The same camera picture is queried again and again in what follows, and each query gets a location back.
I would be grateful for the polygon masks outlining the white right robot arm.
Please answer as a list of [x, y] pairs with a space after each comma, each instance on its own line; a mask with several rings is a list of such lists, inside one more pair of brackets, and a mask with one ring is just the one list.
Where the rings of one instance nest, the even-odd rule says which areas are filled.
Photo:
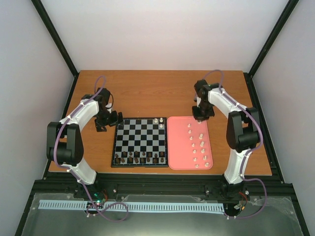
[[219, 194], [230, 200], [244, 189], [248, 159], [257, 145], [263, 143], [259, 113], [256, 108], [248, 108], [230, 97], [219, 83], [208, 84], [205, 80], [198, 80], [194, 89], [196, 105], [192, 107], [192, 114], [195, 120], [213, 117], [214, 107], [227, 118], [226, 141], [230, 156]]

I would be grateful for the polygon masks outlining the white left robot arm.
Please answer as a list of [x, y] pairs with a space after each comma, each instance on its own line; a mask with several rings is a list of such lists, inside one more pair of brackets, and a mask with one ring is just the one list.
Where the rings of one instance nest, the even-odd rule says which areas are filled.
[[72, 173], [79, 183], [85, 184], [85, 192], [92, 198], [102, 194], [102, 185], [95, 181], [96, 171], [83, 157], [81, 131], [92, 118], [95, 118], [97, 132], [105, 132], [106, 127], [123, 122], [122, 113], [112, 110], [110, 96], [112, 94], [106, 88], [99, 88], [95, 94], [86, 94], [68, 116], [47, 126], [47, 159]]

